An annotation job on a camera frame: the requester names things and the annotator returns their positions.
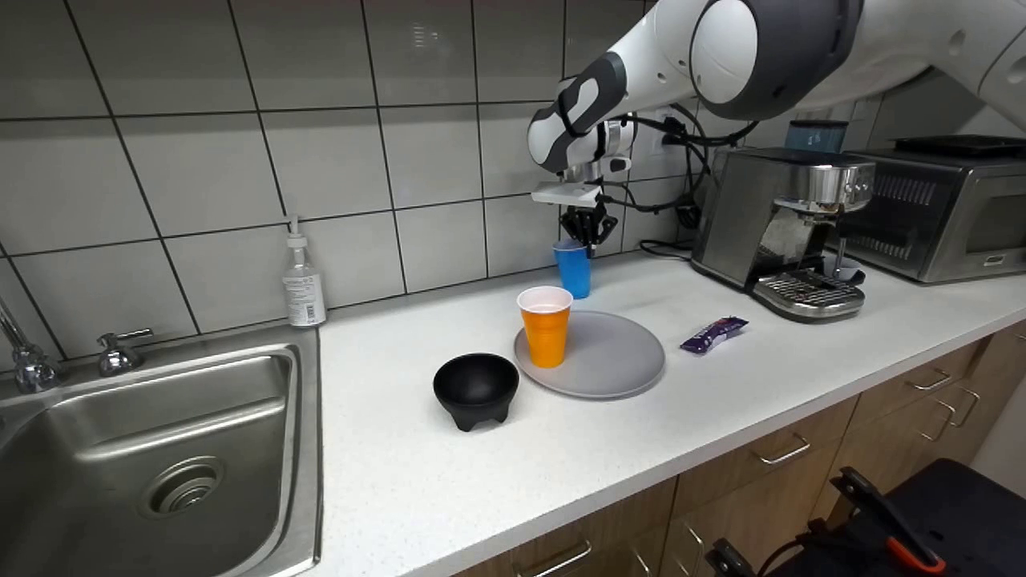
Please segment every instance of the stainless steel sink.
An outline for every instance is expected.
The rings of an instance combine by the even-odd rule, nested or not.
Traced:
[[[0,399],[0,573],[295,573],[317,559],[317,333],[149,353]]]

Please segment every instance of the purple object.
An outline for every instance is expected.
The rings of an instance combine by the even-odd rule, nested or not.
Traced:
[[[723,322],[708,324],[704,333],[682,339],[679,350],[706,356],[711,346],[743,333],[743,324],[746,322],[742,322],[742,317],[723,317]]]

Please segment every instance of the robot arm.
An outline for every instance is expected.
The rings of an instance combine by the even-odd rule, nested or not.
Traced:
[[[531,154],[583,178],[626,140],[622,114],[697,96],[724,119],[769,119],[930,64],[1026,130],[1026,0],[662,0],[534,115]]]

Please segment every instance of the round tray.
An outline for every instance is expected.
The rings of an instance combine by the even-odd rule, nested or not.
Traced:
[[[568,360],[559,369],[531,364],[524,329],[513,339],[513,360],[535,385],[583,402],[645,393],[666,365],[666,353],[649,328],[602,310],[572,313]]]

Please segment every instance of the coffee machine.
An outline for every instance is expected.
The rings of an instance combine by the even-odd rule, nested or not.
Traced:
[[[869,205],[873,184],[873,164],[842,154],[729,152],[706,188],[693,266],[784,317],[852,317],[866,295],[845,257],[845,219]]]

